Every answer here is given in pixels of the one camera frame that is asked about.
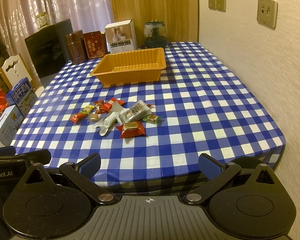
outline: electrical outlet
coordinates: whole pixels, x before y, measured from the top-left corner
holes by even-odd
[[[217,10],[226,11],[226,0],[216,0]]]
[[[216,0],[209,0],[209,8],[214,10],[217,8]]]
[[[257,21],[275,28],[277,25],[278,2],[274,0],[258,0]]]

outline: snack package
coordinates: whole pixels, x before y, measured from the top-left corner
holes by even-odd
[[[150,115],[144,117],[142,120],[146,121],[147,123],[157,124],[157,122],[160,118],[162,118],[162,116],[157,116],[155,114],[150,114]]]
[[[139,100],[127,111],[120,113],[117,117],[119,124],[134,122],[151,114],[151,109],[142,100]]]
[[[86,106],[82,111],[71,116],[70,120],[74,123],[77,123],[78,121],[86,118],[93,109],[94,109],[94,106]]]
[[[99,121],[99,115],[98,114],[90,114],[89,121],[90,122],[97,122],[97,121]]]
[[[120,139],[146,134],[141,122],[128,122],[116,127],[121,132]]]
[[[101,107],[103,106],[103,104],[105,103],[104,100],[100,100],[100,101],[95,101],[93,102],[94,105],[96,106],[96,114],[104,114],[107,113],[107,111],[105,109],[102,109]]]
[[[100,127],[99,134],[101,136],[104,136],[109,130],[109,128],[112,126],[112,124],[115,123],[117,116],[120,113],[125,112],[126,110],[126,108],[120,106],[119,103],[115,101],[110,109],[110,112],[106,115],[106,117],[101,118],[92,126],[92,128]]]
[[[120,106],[122,106],[124,104],[124,101],[117,100],[115,98],[111,98],[107,103],[105,103],[103,106],[101,106],[101,108],[106,110],[107,112],[110,112],[110,109],[113,106],[115,101],[117,101]]]

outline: curtain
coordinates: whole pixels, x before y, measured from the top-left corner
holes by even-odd
[[[36,79],[24,39],[39,31],[36,15],[47,12],[51,23],[70,19],[73,30],[103,31],[113,22],[110,0],[0,0],[0,35],[8,53],[20,53]]]

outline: checkered tablecloth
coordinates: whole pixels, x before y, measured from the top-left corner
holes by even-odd
[[[99,60],[67,63],[45,89],[24,120],[12,145],[17,153],[46,148],[48,166],[78,162],[100,153],[102,164],[93,181],[116,191],[180,192],[203,180],[198,156],[207,153],[225,163],[257,156],[273,166],[285,145],[280,129],[241,81],[198,43],[171,43],[167,68],[157,82],[104,88],[89,74]],[[145,124],[146,136],[119,139],[113,127],[104,137],[88,118],[69,118],[97,100],[117,98],[125,108],[138,100],[153,104],[163,117]]]

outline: teal transparent container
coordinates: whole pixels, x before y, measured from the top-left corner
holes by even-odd
[[[145,44],[148,49],[165,48],[167,33],[163,21],[151,20],[145,23]]]

